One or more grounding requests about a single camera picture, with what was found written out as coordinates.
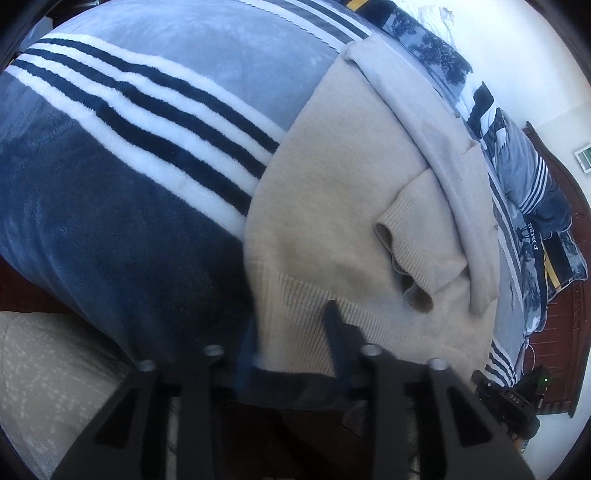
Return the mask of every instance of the navy stripe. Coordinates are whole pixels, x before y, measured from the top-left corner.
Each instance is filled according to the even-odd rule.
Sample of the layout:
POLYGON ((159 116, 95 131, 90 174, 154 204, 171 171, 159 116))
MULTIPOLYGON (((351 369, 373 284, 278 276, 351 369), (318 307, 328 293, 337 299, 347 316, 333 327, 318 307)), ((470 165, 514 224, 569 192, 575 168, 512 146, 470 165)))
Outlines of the navy stripe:
POLYGON ((277 5, 278 7, 284 8, 287 11, 297 15, 304 20, 312 23, 313 25, 317 26, 318 28, 324 30, 328 35, 332 35, 337 40, 341 41, 342 43, 349 43, 353 41, 353 39, 348 36, 343 31, 336 28, 334 25, 329 24, 326 20, 314 15, 312 12, 298 7, 297 5, 291 4, 289 2, 285 2, 284 0, 265 0, 265 2, 269 2, 270 4, 277 5))
POLYGON ((480 125, 480 120, 482 119, 482 115, 484 115, 488 109, 492 106, 495 99, 493 98, 492 94, 490 93, 489 89, 486 87, 484 82, 482 85, 478 87, 478 89, 474 92, 474 108, 470 112, 470 117, 466 122, 474 134, 477 136, 478 140, 482 138, 482 127, 480 125))
MULTIPOLYGON (((503 232, 503 236, 505 237, 505 240, 509 239, 509 243, 511 243, 511 235, 509 232, 513 232, 513 227, 510 225, 509 227, 507 227, 503 217, 501 216, 501 213, 499 211, 499 209, 496 207, 496 204, 493 203, 492 204, 492 210, 493 210, 493 214, 495 215, 496 218, 496 222, 499 224, 499 226, 501 227, 501 230, 503 232)), ((507 245, 507 248, 509 249, 509 256, 511 257, 511 261, 513 263, 513 268, 515 269, 515 275, 517 276, 517 283, 519 284, 519 289, 523 292, 523 278, 521 278, 521 264, 518 261, 517 258, 517 253, 515 252, 515 250, 513 248, 511 248, 511 245, 507 245)))
POLYGON ((505 373, 505 375, 507 377, 507 381, 510 383, 511 382, 512 375, 509 373, 509 371, 507 370, 506 366, 503 365, 501 362, 499 362, 494 356, 492 356, 492 353, 489 353, 488 354, 488 358, 491 360, 491 362, 494 365, 496 365, 501 370, 503 370, 503 372, 505 373))
POLYGON ((235 183, 232 183, 224 175, 195 158, 186 150, 128 122, 120 117, 104 100, 82 91, 53 72, 18 59, 12 64, 49 83, 71 100, 80 102, 90 108, 98 118, 129 143, 137 145, 180 168, 201 185, 218 194, 230 205, 233 205, 241 214, 246 215, 248 213, 251 198, 235 183))
POLYGON ((262 177, 262 174, 265 171, 265 166, 261 162, 246 150, 246 148, 234 143, 228 137, 224 136, 221 132, 206 124, 198 117, 183 112, 167 102, 146 95, 130 83, 115 80, 108 75, 61 53, 53 53, 47 50, 39 50, 37 48, 29 48, 27 53, 34 54, 46 60, 61 63, 62 65, 84 75, 93 82, 120 91, 126 98, 139 107, 190 130, 209 144, 212 144, 214 147, 230 155, 232 158, 235 158, 256 178, 260 179, 262 177))
POLYGON ((492 180, 490 174, 489 174, 489 184, 491 185, 491 190, 492 190, 493 195, 497 198, 497 200, 499 200, 499 204, 501 205, 501 211, 503 213, 503 216, 506 218, 507 223, 511 227, 509 232, 511 234, 511 239, 513 240, 513 246, 515 247, 516 251, 519 251, 519 242, 517 241, 517 235, 515 233, 515 229, 513 228, 512 223, 511 223, 511 216, 509 215, 509 212, 507 211, 507 206, 505 205, 505 196, 502 195, 501 192, 499 192, 499 190, 497 190, 495 182, 492 180))
POLYGON ((494 341, 491 343, 491 346, 492 346, 492 349, 495 351, 495 353, 503 359, 503 361, 505 362, 505 365, 509 368, 509 370, 511 370, 511 373, 513 374, 513 376, 515 376, 515 370, 513 369, 513 366, 511 365, 511 362, 509 361, 509 359, 501 353, 499 348, 495 345, 494 341))
POLYGON ((489 364, 486 364, 486 367, 484 367, 484 370, 493 374, 495 377, 497 377, 499 380, 501 380, 501 385, 503 385, 504 387, 507 386, 507 381, 505 380, 505 378, 498 371, 496 371, 494 368, 492 368, 489 364))
POLYGON ((336 20, 338 23, 343 25, 345 28, 347 28, 348 30, 351 30, 351 32, 354 33, 355 35, 357 35, 358 37, 360 37, 362 39, 369 37, 369 35, 367 35, 367 33, 365 33, 363 30, 360 30, 355 25, 353 25, 349 21, 345 20, 345 18, 347 17, 346 14, 335 13, 332 10, 325 8, 322 5, 314 2, 314 0, 298 0, 298 1, 300 1, 303 4, 308 5, 309 7, 312 7, 314 9, 318 10, 319 12, 323 13, 327 17, 330 17, 333 20, 336 20))
POLYGON ((50 43, 64 47, 76 48, 77 50, 80 50, 112 65, 122 72, 134 72, 143 75, 160 86, 176 90, 185 97, 206 105, 208 108, 228 120, 230 123, 236 125, 244 133, 250 135, 256 142, 258 142, 269 152, 275 153, 275 150, 277 150, 277 147, 279 146, 279 144, 269 137, 269 135, 267 135, 261 128, 257 127, 249 119, 243 117, 231 106, 225 104, 211 93, 194 87, 185 80, 181 80, 163 73, 155 67, 130 63, 99 48, 87 45, 86 43, 67 40, 65 38, 44 38, 40 41, 40 43, 50 43))

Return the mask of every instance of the beige cushion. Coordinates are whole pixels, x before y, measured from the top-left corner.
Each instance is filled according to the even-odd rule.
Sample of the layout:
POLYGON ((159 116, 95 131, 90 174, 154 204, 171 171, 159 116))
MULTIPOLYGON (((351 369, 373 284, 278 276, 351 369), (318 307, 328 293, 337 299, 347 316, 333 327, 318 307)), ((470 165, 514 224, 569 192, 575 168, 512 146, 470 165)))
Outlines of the beige cushion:
POLYGON ((0 312, 0 424, 48 479, 129 371, 118 349, 73 315, 0 312))

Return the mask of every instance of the white stripe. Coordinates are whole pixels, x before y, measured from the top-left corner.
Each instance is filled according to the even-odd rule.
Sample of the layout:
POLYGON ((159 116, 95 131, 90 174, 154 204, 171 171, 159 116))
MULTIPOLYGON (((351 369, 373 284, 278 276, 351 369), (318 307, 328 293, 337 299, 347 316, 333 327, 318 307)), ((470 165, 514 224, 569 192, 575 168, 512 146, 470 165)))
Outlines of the white stripe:
POLYGON ((323 1, 320 1, 319 2, 317 0, 312 0, 312 1, 316 5, 321 5, 324 8, 326 8, 327 10, 331 10, 332 12, 334 12, 335 14, 337 14, 338 16, 340 16, 341 18, 343 18, 344 20, 346 20, 347 22, 349 22, 351 25, 353 25, 353 26, 357 27, 358 29, 360 29, 363 33, 365 33, 367 35, 371 35, 372 33, 374 33, 370 28, 368 28, 367 26, 365 26, 362 23, 358 22, 356 19, 354 19, 350 15, 344 14, 342 11, 339 11, 336 8, 332 7, 328 2, 323 2, 323 1))
POLYGON ((507 143, 507 129, 505 127, 500 128, 496 131, 496 143, 497 151, 501 151, 501 149, 507 143))
POLYGON ((534 187, 529 195, 529 200, 523 208, 524 215, 530 213, 533 208, 538 204, 542 195, 544 194, 546 182, 548 178, 548 167, 546 162, 538 157, 538 176, 535 179, 534 187))
POLYGON ((489 367, 491 367, 492 369, 496 370, 497 372, 499 372, 499 375, 503 377, 503 380, 505 381, 506 385, 511 385, 511 379, 507 376, 507 374, 503 371, 503 369, 501 367, 499 367, 498 365, 495 365, 491 358, 489 357, 486 361, 486 363, 489 365, 489 367))
POLYGON ((91 109, 74 102, 44 80, 14 65, 9 66, 6 72, 41 95, 54 108, 77 120, 84 130, 130 168, 163 186, 225 231, 243 240, 246 218, 217 194, 174 165, 130 144, 100 120, 91 109))
POLYGON ((176 90, 158 85, 139 73, 122 72, 116 67, 113 67, 113 65, 77 50, 76 48, 43 43, 43 40, 36 43, 35 48, 66 55, 71 59, 77 60, 101 73, 104 73, 114 80, 127 82, 130 85, 135 86, 145 95, 166 102, 185 113, 196 116, 210 127, 222 133, 229 140, 244 147, 244 149, 264 165, 267 165, 272 157, 272 153, 260 146, 256 140, 240 130, 236 125, 229 122, 218 113, 210 110, 204 104, 187 98, 176 90))
POLYGON ((503 371, 501 371, 501 373, 507 377, 507 380, 509 381, 509 383, 511 383, 511 381, 513 380, 513 376, 514 376, 514 372, 513 369, 511 368, 510 365, 507 364, 507 362, 503 359, 503 357, 501 357, 500 355, 498 355, 493 348, 491 348, 491 354, 493 356, 493 358, 499 362, 503 367, 506 368, 506 370, 509 372, 509 376, 507 377, 507 374, 505 374, 503 371))
POLYGON ((499 108, 496 101, 493 100, 491 107, 484 112, 484 114, 480 118, 480 128, 482 131, 482 138, 488 133, 491 125, 495 121, 496 118, 496 109, 499 108))
POLYGON ((544 165, 544 171, 542 172, 542 182, 541 185, 538 189, 538 193, 536 194, 536 197, 533 199, 531 206, 527 209, 526 213, 530 213, 540 202, 540 200, 544 197, 544 192, 546 190, 546 185, 548 185, 548 165, 546 165, 546 162, 542 159, 540 159, 540 161, 543 163, 544 165))
POLYGON ((205 92, 215 96, 223 103, 231 106, 244 118, 250 120, 276 142, 281 142, 285 135, 285 131, 282 130, 277 124, 260 113, 258 110, 240 100, 236 95, 228 92, 207 77, 199 75, 198 73, 178 63, 166 60, 162 57, 134 53, 129 50, 125 50, 124 48, 107 43, 100 38, 91 37, 90 35, 50 33, 44 38, 62 38, 64 40, 79 41, 110 53, 115 57, 119 57, 121 60, 158 69, 166 75, 184 80, 191 86, 204 90, 205 92))
POLYGON ((530 190, 530 194, 527 196, 527 200, 522 204, 521 209, 522 210, 527 210, 527 208, 529 207, 530 203, 532 202, 533 198, 535 197, 535 195, 538 192, 538 188, 540 187, 540 183, 542 182, 542 175, 544 172, 544 162, 543 160, 538 156, 537 157, 537 163, 535 165, 535 179, 534 182, 531 186, 531 190, 530 190))
POLYGON ((538 156, 538 165, 539 165, 539 169, 540 169, 540 175, 537 179, 535 188, 532 191, 532 196, 531 196, 531 200, 530 200, 530 205, 528 205, 526 207, 526 210, 529 212, 533 207, 534 204, 537 203, 538 198, 540 196, 540 189, 542 187, 542 184, 545 181, 545 178, 548 175, 548 168, 546 167, 546 163, 544 160, 542 160, 541 157, 538 156))
MULTIPOLYGON (((501 354, 503 354, 508 361, 512 361, 513 360, 511 358, 511 355, 509 355, 507 353, 507 351, 499 344, 499 340, 497 340, 496 337, 493 337, 492 338, 492 343, 495 344, 497 350, 500 351, 501 354)), ((513 373, 515 373, 515 369, 514 369, 514 367, 512 365, 509 365, 506 361, 503 361, 503 364, 509 366, 510 371, 513 372, 513 373)))
POLYGON ((285 2, 288 2, 292 5, 295 5, 297 7, 300 7, 304 10, 307 10, 308 12, 316 15, 318 18, 321 18, 322 20, 324 20, 325 22, 331 24, 333 27, 338 28, 339 30, 341 30, 341 32, 343 32, 345 35, 347 35, 348 37, 352 38, 353 40, 363 40, 360 36, 358 36, 357 34, 351 32, 351 30, 349 30, 347 27, 345 27, 343 24, 337 22, 334 18, 330 18, 328 15, 324 15, 324 13, 320 12, 319 10, 312 8, 309 5, 303 4, 302 2, 298 2, 298 0, 284 0, 285 2))
POLYGON ((335 49, 339 53, 345 46, 345 44, 337 38, 334 38, 332 35, 328 34, 321 28, 314 25, 313 23, 308 22, 304 18, 300 17, 299 15, 296 15, 295 13, 290 12, 289 10, 286 10, 285 8, 278 7, 277 5, 265 2, 264 0, 239 1, 243 4, 248 4, 252 5, 253 7, 260 8, 261 10, 269 12, 270 14, 278 15, 279 17, 287 20, 288 22, 291 22, 294 25, 303 28, 308 33, 314 35, 319 40, 322 40, 322 42, 326 43, 329 47, 335 49))
MULTIPOLYGON (((487 359, 487 361, 486 361, 486 364, 487 364, 489 367, 491 367, 492 369, 494 369, 495 371, 499 372, 499 369, 498 369, 498 367, 496 367, 496 366, 492 365, 491 363, 489 363, 490 361, 491 361, 491 359, 490 359, 490 358, 488 358, 488 359, 487 359)), ((497 377, 497 376, 496 376, 496 375, 494 375, 494 374, 491 374, 491 373, 490 373, 488 370, 486 370, 486 369, 485 369, 485 370, 483 371, 483 374, 484 374, 484 376, 485 376, 486 378, 488 378, 488 380, 490 380, 490 381, 492 381, 492 382, 496 383, 497 385, 500 385, 501 387, 506 387, 506 385, 505 385, 505 384, 501 383, 501 380, 499 379, 499 377, 497 377)))
POLYGON ((476 105, 476 102, 474 101, 474 92, 476 92, 481 85, 482 81, 479 80, 474 73, 468 73, 468 75, 466 75, 466 83, 457 99, 456 105, 456 108, 458 105, 462 106, 462 108, 458 108, 458 111, 465 122, 470 118, 470 114, 476 105))
POLYGON ((238 185, 247 194, 251 196, 254 194, 258 179, 251 175, 240 162, 218 150, 212 144, 198 137, 185 127, 181 127, 166 118, 162 118, 137 106, 119 90, 93 82, 61 63, 27 53, 20 55, 19 60, 49 70, 72 83, 80 90, 103 99, 119 116, 128 122, 178 145, 180 148, 190 152, 196 158, 196 163, 198 162, 197 159, 202 160, 238 185))

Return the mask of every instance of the black device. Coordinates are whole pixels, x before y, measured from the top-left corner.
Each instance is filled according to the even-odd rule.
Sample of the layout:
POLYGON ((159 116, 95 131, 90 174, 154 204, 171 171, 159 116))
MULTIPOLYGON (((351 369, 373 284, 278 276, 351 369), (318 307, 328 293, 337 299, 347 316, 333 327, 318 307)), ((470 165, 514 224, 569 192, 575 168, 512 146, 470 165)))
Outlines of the black device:
MULTIPOLYGON (((342 394, 370 405, 373 480, 406 480, 407 411, 418 426, 421 479, 533 480, 485 406, 443 359, 419 365, 368 344, 331 301, 323 315, 342 394)), ((194 361, 140 362, 65 455, 53 480, 164 480, 168 402, 181 397, 178 480, 215 480, 212 402, 233 396, 233 366, 210 345, 194 361)))
POLYGON ((513 387, 501 387, 479 370, 472 374, 476 395, 496 418, 506 425, 507 435, 532 438, 540 428, 537 411, 547 389, 550 372, 540 365, 525 374, 513 387))

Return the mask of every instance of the wooden headboard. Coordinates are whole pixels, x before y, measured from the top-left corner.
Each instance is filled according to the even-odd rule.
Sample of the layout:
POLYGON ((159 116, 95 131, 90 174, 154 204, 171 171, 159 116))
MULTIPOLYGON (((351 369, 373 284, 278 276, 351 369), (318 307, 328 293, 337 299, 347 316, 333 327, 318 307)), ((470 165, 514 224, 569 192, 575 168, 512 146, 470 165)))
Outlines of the wooden headboard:
MULTIPOLYGON (((560 160, 544 145, 531 123, 527 122, 524 132, 546 160, 552 177, 573 209, 573 236, 587 265, 591 267, 591 210, 583 191, 560 160)), ((575 282, 555 296, 548 305, 544 331, 533 334, 530 343, 535 350, 535 364, 543 363, 551 372, 540 413, 568 413, 572 417, 579 400, 591 344, 591 281, 575 282)), ((534 362, 530 349, 525 360, 526 369, 531 369, 534 362)))

